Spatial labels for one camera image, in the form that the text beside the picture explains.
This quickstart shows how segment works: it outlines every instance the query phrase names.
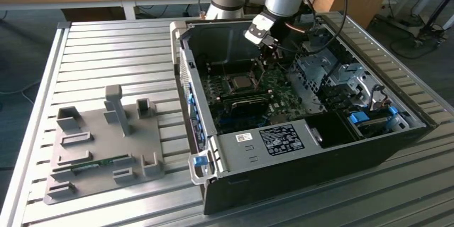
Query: slotted aluminum surface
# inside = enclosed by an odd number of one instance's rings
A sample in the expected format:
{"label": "slotted aluminum surface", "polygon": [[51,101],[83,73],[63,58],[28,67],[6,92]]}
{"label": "slotted aluminum surface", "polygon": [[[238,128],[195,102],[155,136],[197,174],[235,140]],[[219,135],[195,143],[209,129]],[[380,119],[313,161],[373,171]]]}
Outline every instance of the slotted aluminum surface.
{"label": "slotted aluminum surface", "polygon": [[[329,17],[339,25],[337,13]],[[74,23],[60,32],[55,73],[36,137],[24,159],[26,179],[11,187],[2,226],[445,226],[453,224],[454,116],[452,107],[349,20],[346,35],[441,124],[377,168],[217,215],[202,213],[201,190],[190,180],[189,145],[173,76],[171,20]],[[55,115],[71,104],[103,108],[103,86],[123,85],[123,103],[157,102],[166,176],[55,205],[43,203]],[[311,171],[302,166],[302,171]]]}

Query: blue latch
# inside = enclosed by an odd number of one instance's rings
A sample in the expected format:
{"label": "blue latch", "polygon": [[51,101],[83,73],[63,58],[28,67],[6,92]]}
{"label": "blue latch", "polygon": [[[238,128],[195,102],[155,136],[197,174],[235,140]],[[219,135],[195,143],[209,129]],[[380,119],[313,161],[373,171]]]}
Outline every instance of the blue latch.
{"label": "blue latch", "polygon": [[370,118],[365,112],[357,112],[350,115],[350,120],[353,121],[353,123],[358,123],[358,122],[369,121]]}
{"label": "blue latch", "polygon": [[390,112],[392,112],[393,115],[397,115],[400,113],[400,110],[396,108],[396,106],[392,106]]}
{"label": "blue latch", "polygon": [[191,104],[193,101],[194,101],[194,95],[193,95],[193,93],[190,93],[190,96],[187,98],[187,103]]}
{"label": "blue latch", "polygon": [[202,167],[202,166],[206,166],[209,165],[209,157],[206,156],[197,156],[194,158],[194,167]]}

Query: motherboard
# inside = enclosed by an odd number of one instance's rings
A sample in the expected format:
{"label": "motherboard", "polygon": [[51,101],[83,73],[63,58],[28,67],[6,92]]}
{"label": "motherboard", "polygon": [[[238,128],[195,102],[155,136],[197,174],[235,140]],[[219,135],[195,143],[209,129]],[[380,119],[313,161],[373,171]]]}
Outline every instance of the motherboard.
{"label": "motherboard", "polygon": [[247,72],[201,78],[218,131],[225,134],[306,116],[286,69],[254,60]]}

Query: rectangular slot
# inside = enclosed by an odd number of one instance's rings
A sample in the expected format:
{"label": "rectangular slot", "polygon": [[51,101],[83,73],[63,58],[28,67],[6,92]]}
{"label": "rectangular slot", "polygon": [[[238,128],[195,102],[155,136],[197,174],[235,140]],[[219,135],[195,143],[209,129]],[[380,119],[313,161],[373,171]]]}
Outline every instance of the rectangular slot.
{"label": "rectangular slot", "polygon": [[250,162],[257,162],[257,161],[258,161],[258,157],[257,157],[257,156],[250,157],[250,158],[249,158],[249,161],[250,161]]}
{"label": "rectangular slot", "polygon": [[70,187],[70,184],[71,184],[70,182],[64,182],[64,183],[58,184],[56,186],[51,186],[50,191],[55,191],[60,188]]}
{"label": "rectangular slot", "polygon": [[254,146],[253,145],[245,146],[245,149],[246,149],[246,151],[251,151],[251,150],[254,150]]}
{"label": "rectangular slot", "polygon": [[114,171],[114,175],[123,175],[123,174],[128,174],[128,173],[130,173],[128,170]]}
{"label": "rectangular slot", "polygon": [[92,141],[94,137],[91,132],[83,132],[83,133],[78,133],[74,135],[68,135],[62,137],[62,146],[67,146],[67,145],[75,145],[79,143],[84,143],[84,142],[90,142]]}
{"label": "rectangular slot", "polygon": [[92,159],[91,152],[84,151],[83,153],[72,155],[72,157],[71,158],[68,157],[68,159],[64,159],[63,157],[60,157],[58,164],[59,164],[59,166],[62,166],[62,165],[67,165],[67,164],[87,162],[91,159]]}

